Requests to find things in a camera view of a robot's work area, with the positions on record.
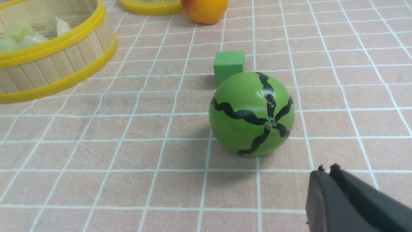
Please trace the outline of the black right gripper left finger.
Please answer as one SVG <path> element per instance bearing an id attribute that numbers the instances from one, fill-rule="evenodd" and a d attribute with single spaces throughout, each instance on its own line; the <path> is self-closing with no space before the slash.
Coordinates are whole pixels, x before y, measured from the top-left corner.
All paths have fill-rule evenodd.
<path id="1" fill-rule="evenodd" d="M 311 232 L 382 232 L 382 213 L 373 203 L 377 189 L 332 165 L 310 173 L 306 200 Z"/>

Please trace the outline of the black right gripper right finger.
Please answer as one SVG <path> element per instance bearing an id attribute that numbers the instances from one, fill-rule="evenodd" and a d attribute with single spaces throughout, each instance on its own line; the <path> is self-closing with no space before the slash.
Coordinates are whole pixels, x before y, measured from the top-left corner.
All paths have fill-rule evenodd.
<path id="1" fill-rule="evenodd" d="M 411 208 L 331 165 L 329 176 L 362 219 L 378 232 L 410 232 Z"/>

